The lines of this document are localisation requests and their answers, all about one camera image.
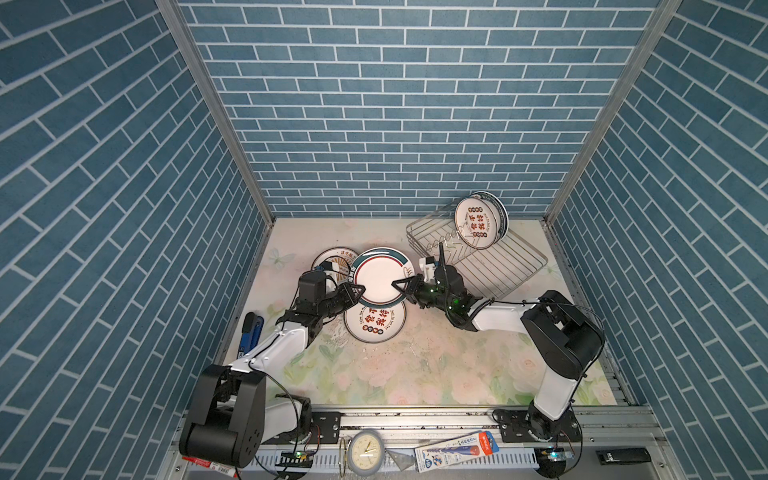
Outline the green striped rim plate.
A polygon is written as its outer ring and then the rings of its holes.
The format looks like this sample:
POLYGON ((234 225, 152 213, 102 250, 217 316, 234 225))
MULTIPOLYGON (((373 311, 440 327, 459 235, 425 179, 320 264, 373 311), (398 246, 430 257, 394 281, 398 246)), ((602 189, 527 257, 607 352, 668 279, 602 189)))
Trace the green striped rim plate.
POLYGON ((359 302, 370 308, 390 308, 405 299, 392 286, 394 281, 413 276, 413 262, 401 251, 376 247, 361 253, 351 264, 350 280, 365 287, 359 302))

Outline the red characters plate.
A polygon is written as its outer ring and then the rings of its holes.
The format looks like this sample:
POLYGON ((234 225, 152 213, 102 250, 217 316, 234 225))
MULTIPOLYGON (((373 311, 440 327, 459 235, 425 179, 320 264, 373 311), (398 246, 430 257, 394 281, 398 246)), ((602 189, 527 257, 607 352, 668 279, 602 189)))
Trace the red characters plate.
POLYGON ((475 196, 458 202, 454 223, 459 239, 476 250, 487 249, 500 238, 501 220, 496 207, 475 196))
POLYGON ((361 304, 344 313, 347 331, 358 341, 378 344, 394 338, 407 319, 404 302, 389 308, 371 308, 361 304))

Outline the metal wire dish rack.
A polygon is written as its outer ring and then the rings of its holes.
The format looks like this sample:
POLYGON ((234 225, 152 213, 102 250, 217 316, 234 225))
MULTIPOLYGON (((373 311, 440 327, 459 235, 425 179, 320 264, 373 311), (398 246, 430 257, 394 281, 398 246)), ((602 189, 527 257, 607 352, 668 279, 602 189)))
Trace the metal wire dish rack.
POLYGON ((487 249, 477 250, 461 240, 450 203, 406 226, 406 237, 419 257, 439 256, 456 268, 474 295, 503 299, 544 268, 547 257, 510 231, 487 249))

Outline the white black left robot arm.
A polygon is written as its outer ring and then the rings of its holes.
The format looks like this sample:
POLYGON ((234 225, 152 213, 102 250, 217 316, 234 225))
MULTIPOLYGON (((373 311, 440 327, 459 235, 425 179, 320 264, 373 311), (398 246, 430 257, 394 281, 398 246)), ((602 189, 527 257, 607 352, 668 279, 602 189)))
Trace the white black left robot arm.
POLYGON ((366 291, 342 282, 328 292, 327 282, 320 270, 303 273, 269 337, 233 362, 201 373, 179 440, 181 455, 242 469, 263 441, 308 434, 311 401, 290 394, 276 374, 312 344, 326 320, 357 305, 366 291))

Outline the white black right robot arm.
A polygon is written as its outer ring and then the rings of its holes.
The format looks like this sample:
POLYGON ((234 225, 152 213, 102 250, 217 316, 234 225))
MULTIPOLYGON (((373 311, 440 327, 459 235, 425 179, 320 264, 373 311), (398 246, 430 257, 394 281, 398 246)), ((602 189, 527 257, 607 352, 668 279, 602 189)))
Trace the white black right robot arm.
POLYGON ((568 423, 574 394, 605 345, 603 329, 556 290, 532 303, 473 295, 451 265, 428 266, 429 274, 394 280, 391 286, 421 308, 444 312, 454 327, 471 332, 527 334, 546 365, 526 421, 532 436, 549 441, 568 423))

